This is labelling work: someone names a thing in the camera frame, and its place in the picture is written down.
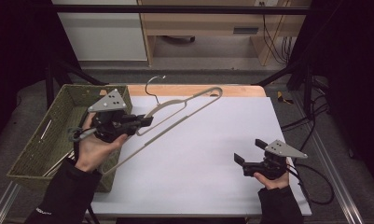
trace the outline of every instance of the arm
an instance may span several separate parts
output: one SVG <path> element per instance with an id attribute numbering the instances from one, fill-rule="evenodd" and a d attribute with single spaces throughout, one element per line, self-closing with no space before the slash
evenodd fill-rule
<path id="1" fill-rule="evenodd" d="M 83 128 L 90 127 L 89 115 Z M 96 169 L 126 141 L 123 134 L 105 143 L 91 134 L 79 143 L 78 161 L 65 160 L 52 178 L 43 202 L 27 217 L 26 224 L 81 223 L 102 175 Z"/>
<path id="2" fill-rule="evenodd" d="M 275 180 L 269 180 L 260 173 L 255 173 L 254 177 L 265 186 L 258 193 L 262 208 L 261 224 L 303 223 L 298 203 L 289 187 L 288 172 Z"/>

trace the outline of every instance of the black jacket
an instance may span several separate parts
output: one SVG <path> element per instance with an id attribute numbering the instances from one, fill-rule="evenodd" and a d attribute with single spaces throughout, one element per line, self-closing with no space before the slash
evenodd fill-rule
<path id="1" fill-rule="evenodd" d="M 74 164 L 71 160 L 62 164 L 50 182 L 43 202 L 27 217 L 26 224 L 82 222 L 102 175 L 82 172 Z M 303 216 L 289 187 L 262 189 L 258 195 L 262 205 L 261 224 L 303 223 Z"/>

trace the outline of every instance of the table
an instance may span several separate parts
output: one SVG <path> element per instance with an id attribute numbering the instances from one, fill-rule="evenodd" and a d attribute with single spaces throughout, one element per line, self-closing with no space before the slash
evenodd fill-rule
<path id="1" fill-rule="evenodd" d="M 212 86 L 150 85 L 148 90 L 164 102 L 207 87 Z M 233 153 L 247 161 L 259 162 L 264 151 L 254 146 L 255 139 L 271 143 L 284 137 L 270 98 L 265 97 L 261 87 L 220 87 L 224 94 L 218 101 L 175 126 L 120 166 L 111 192 L 95 194 L 93 211 L 104 217 L 250 217 L 260 214 L 257 192 L 262 185 L 242 175 L 242 167 L 233 161 Z M 129 90 L 132 113 L 146 113 L 156 105 L 154 97 L 146 96 L 144 86 L 129 86 Z M 211 99 L 201 97 L 188 103 L 186 114 Z M 157 115 L 154 122 L 173 110 L 176 109 L 169 108 Z M 153 135 L 151 132 L 147 136 L 132 137 L 122 147 L 120 160 Z M 302 214 L 311 215 L 293 176 L 290 176 L 290 183 Z"/>

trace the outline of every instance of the hanger hook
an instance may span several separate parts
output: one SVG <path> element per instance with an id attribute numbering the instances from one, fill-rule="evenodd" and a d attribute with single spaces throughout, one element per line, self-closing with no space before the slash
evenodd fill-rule
<path id="1" fill-rule="evenodd" d="M 148 87 L 148 84 L 149 84 L 153 79 L 155 79 L 155 78 L 157 78 L 157 77 L 158 77 L 158 78 L 162 78 L 162 79 L 166 78 L 166 76 L 163 76 L 163 77 L 160 77 L 160 76 L 152 77 L 152 78 L 149 79 L 149 80 L 147 81 L 147 83 L 145 84 L 145 92 L 146 92 L 146 94 L 148 94 L 148 95 L 155 96 L 155 99 L 157 99 L 157 103 L 159 104 L 158 96 L 155 95 L 155 94 L 151 94 L 151 93 L 149 93 L 148 90 L 146 89 L 146 88 Z"/>

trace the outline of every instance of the green woven basket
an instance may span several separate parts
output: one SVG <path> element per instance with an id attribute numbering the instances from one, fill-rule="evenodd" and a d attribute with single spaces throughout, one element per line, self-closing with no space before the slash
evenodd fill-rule
<path id="1" fill-rule="evenodd" d="M 68 128 L 77 127 L 87 108 L 113 89 L 118 89 L 130 114 L 132 101 L 127 86 L 63 85 L 7 176 L 28 189 L 45 190 L 52 177 L 43 175 L 73 148 Z M 105 162 L 104 170 L 118 163 L 119 153 Z M 115 172 L 103 176 L 96 191 L 111 191 L 114 176 Z"/>

